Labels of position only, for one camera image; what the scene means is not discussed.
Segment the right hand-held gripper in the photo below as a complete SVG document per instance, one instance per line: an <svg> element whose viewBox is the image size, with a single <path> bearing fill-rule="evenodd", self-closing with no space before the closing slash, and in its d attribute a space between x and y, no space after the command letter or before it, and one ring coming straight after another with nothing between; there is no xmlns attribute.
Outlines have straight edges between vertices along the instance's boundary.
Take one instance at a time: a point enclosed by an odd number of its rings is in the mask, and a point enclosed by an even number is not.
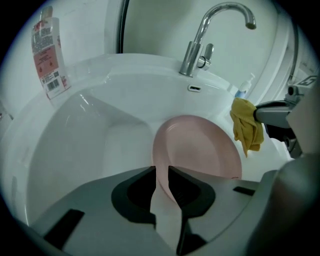
<svg viewBox="0 0 320 256"><path fill-rule="evenodd" d="M320 76L290 85L283 100L255 107L255 120L270 138L285 143L292 159L320 152Z"/></svg>

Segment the yellow cloth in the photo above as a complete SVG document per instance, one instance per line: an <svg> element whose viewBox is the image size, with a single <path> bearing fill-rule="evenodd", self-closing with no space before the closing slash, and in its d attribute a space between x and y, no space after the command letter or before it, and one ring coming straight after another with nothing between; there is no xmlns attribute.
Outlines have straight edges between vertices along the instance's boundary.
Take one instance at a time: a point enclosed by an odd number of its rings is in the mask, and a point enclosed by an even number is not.
<svg viewBox="0 0 320 256"><path fill-rule="evenodd" d="M234 140L240 141L245 157L248 151L258 152L264 142L262 123L255 120L256 106L250 101L235 97L229 115L233 121Z"/></svg>

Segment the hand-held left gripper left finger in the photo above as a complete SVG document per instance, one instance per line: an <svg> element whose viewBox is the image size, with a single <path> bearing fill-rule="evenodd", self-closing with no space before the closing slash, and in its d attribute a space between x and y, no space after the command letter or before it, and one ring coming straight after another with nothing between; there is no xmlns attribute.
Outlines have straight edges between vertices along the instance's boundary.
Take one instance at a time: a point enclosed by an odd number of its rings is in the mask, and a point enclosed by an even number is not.
<svg viewBox="0 0 320 256"><path fill-rule="evenodd" d="M90 181L55 202L31 227L71 256L175 256L156 232L155 189L154 166Z"/></svg>

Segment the pink label bottle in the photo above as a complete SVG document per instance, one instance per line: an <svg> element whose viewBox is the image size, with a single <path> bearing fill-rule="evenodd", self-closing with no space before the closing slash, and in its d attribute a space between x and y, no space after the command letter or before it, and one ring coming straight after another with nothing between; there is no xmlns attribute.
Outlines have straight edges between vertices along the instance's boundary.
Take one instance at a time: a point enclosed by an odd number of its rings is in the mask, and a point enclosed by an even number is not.
<svg viewBox="0 0 320 256"><path fill-rule="evenodd" d="M63 58L60 21L53 17L53 7L40 12L31 30L31 48L38 78L48 99L53 99L71 87Z"/></svg>

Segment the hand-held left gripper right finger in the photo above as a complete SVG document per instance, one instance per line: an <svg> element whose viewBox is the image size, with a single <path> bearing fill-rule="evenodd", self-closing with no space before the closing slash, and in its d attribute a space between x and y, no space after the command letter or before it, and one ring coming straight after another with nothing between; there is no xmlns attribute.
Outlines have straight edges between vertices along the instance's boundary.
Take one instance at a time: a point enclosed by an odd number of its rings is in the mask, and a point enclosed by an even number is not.
<svg viewBox="0 0 320 256"><path fill-rule="evenodd" d="M224 232L248 205L258 185L169 166L168 186L182 213L177 255L194 252Z"/></svg>

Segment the big pink plate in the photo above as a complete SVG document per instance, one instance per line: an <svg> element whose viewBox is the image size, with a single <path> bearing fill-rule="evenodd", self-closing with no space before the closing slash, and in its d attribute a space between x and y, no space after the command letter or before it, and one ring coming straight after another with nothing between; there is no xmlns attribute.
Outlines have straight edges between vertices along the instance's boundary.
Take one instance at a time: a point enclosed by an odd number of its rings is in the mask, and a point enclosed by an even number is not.
<svg viewBox="0 0 320 256"><path fill-rule="evenodd" d="M169 166L241 179L240 154L230 136L217 124L195 115L166 120L157 130L152 146L152 164L161 188L170 199Z"/></svg>

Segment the white pump soap dispenser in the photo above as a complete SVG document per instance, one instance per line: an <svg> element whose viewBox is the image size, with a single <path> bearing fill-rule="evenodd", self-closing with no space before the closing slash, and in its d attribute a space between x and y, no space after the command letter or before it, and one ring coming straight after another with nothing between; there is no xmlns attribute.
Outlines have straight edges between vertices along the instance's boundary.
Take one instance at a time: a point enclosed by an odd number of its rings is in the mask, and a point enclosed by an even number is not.
<svg viewBox="0 0 320 256"><path fill-rule="evenodd" d="M253 73L250 74L250 77L245 80L240 87L238 88L238 91L235 93L235 98L241 98L244 99L246 97L247 92L252 86L252 81L255 79L255 75Z"/></svg>

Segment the white vanity cabinet with sink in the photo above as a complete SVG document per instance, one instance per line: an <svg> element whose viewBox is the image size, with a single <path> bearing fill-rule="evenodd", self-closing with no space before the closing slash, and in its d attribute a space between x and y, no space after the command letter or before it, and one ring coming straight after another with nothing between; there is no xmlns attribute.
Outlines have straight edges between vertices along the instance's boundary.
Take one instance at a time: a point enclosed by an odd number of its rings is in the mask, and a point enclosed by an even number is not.
<svg viewBox="0 0 320 256"><path fill-rule="evenodd" d="M1 194L17 229L48 256L71 256L32 229L54 203L79 186L151 167L155 135L167 120L192 115L223 129L240 155L242 177L257 182L251 200L220 235L184 256L248 256L261 219L275 197L274 183L289 161L284 142L264 123L259 151L243 152L230 116L234 95L219 77L179 73L181 63L145 54L114 54L67 70L71 87L53 99L39 93L0 139ZM150 211L156 232L177 255L182 211L157 179Z"/></svg>

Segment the chrome faucet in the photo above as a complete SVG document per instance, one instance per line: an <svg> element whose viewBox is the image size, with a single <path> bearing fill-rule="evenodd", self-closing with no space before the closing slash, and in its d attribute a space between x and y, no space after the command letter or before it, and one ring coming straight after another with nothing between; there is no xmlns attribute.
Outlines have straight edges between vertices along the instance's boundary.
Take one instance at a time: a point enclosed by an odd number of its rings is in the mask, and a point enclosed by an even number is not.
<svg viewBox="0 0 320 256"><path fill-rule="evenodd" d="M202 55L203 39L213 17L221 12L233 10L244 16L245 26L250 30L256 29L256 18L252 11L245 5L237 2L223 2L211 7L203 16L194 40L190 41L184 55L179 73L187 77L193 77L196 69L207 70L211 66L211 58L214 45L209 43Z"/></svg>

